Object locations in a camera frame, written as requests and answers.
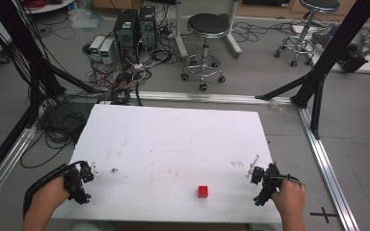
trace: round stool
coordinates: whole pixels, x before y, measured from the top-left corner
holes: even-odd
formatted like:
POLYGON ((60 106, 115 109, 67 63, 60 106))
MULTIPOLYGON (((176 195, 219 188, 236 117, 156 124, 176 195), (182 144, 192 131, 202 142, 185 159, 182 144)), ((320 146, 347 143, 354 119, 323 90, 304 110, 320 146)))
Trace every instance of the round stool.
POLYGON ((337 0, 300 0, 300 4, 303 7, 310 10, 308 21, 305 23, 302 32, 296 36, 289 36, 283 40, 283 44, 275 52, 275 57, 280 56, 280 50, 289 49, 295 53, 294 60, 291 62, 291 66, 296 66, 296 61, 299 55, 307 55, 307 61, 305 64, 312 63, 312 57, 314 56, 314 44, 307 40, 308 29, 314 19, 316 13, 333 13, 339 8, 339 2, 337 0))
POLYGON ((204 78, 208 76, 219 75, 219 82, 223 83, 225 77, 220 69, 219 60, 208 54, 208 39, 221 38, 229 32, 229 23, 226 18, 212 14, 200 13, 188 19, 188 30, 196 37, 205 38, 201 54, 188 57, 185 67, 182 70, 181 78, 184 81, 189 79, 188 73, 200 77, 200 90, 207 90, 204 78))

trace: white table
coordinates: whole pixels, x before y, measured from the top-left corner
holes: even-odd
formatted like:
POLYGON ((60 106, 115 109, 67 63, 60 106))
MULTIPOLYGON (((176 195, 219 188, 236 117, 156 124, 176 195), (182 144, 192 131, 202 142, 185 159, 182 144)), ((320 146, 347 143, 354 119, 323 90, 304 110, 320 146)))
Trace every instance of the white table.
POLYGON ((101 176, 84 185, 90 203, 67 201, 53 218, 280 224, 273 201, 253 204, 256 155, 272 162, 255 112, 95 105, 70 162, 101 176))

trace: red block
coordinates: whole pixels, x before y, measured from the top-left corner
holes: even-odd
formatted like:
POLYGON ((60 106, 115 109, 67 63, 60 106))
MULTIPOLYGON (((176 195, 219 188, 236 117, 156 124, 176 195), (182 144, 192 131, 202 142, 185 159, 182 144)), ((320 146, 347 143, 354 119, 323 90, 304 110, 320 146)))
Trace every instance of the red block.
POLYGON ((199 198, 208 197, 208 187, 207 186, 199 186, 198 187, 198 197, 199 198))

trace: human hand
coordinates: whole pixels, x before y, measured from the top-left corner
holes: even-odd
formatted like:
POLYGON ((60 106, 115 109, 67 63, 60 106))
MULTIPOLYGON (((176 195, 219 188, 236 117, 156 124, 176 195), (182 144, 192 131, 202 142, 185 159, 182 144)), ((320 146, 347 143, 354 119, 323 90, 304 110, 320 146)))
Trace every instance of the human hand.
POLYGON ((53 212, 69 197, 64 187, 64 177, 57 177, 33 196, 32 204, 23 220, 22 231, 45 230, 53 212))
POLYGON ((305 185, 283 180, 280 191, 274 192, 272 199, 280 213, 283 231, 305 230, 305 185))

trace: black cross mark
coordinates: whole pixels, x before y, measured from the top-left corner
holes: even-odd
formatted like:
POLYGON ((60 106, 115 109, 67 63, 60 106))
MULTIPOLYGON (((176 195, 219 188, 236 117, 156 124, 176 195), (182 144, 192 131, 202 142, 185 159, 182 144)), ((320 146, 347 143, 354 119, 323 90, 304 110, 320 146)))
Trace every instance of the black cross mark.
POLYGON ((324 207, 321 207, 321 210, 323 210, 323 213, 320 214, 320 213, 310 213, 311 216, 321 216, 321 217, 324 217, 326 219, 326 223, 330 223, 329 221, 329 217, 338 217, 338 214, 327 214, 326 213, 326 210, 324 209, 324 207))

